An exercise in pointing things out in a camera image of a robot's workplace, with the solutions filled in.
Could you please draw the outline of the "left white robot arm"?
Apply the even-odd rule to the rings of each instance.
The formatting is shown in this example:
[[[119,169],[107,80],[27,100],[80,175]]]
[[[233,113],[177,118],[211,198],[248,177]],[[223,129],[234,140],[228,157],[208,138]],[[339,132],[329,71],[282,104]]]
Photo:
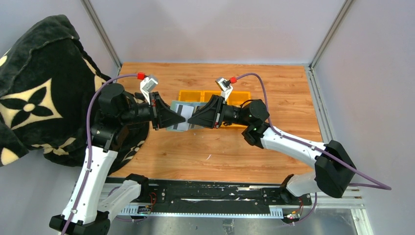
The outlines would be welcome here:
[[[105,200],[100,195],[111,166],[124,141],[129,126],[152,124],[156,130],[185,121],[170,109],[157,92],[150,100],[136,103],[118,83],[102,86],[92,98],[99,109],[94,121],[87,120],[87,148],[82,170],[63,212],[50,219],[50,228],[63,235],[106,235],[111,222],[132,201],[154,202],[147,177],[131,174]]]

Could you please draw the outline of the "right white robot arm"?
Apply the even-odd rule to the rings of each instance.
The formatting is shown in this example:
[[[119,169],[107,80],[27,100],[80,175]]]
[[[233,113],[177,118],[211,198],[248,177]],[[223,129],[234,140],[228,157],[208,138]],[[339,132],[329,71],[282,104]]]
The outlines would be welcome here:
[[[243,125],[246,129],[242,136],[249,145],[283,153],[313,168],[312,172],[291,174],[284,179],[279,197],[285,204],[290,205],[300,196],[315,192],[341,198],[356,168],[344,147],[334,140],[315,142],[283,132],[266,122],[269,116],[261,99],[249,100],[245,106],[237,107],[213,95],[188,123],[210,129],[228,124]]]

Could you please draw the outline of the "mint green card holder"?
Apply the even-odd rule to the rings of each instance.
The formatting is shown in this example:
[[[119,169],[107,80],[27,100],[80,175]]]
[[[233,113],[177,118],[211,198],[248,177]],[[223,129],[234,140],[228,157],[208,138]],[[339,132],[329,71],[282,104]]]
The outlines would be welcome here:
[[[184,102],[177,100],[172,101],[170,109],[183,116],[185,118],[185,122],[169,126],[166,130],[172,132],[185,132],[189,130],[203,129],[202,126],[190,124],[187,121],[196,111],[203,108],[206,104],[206,102]]]

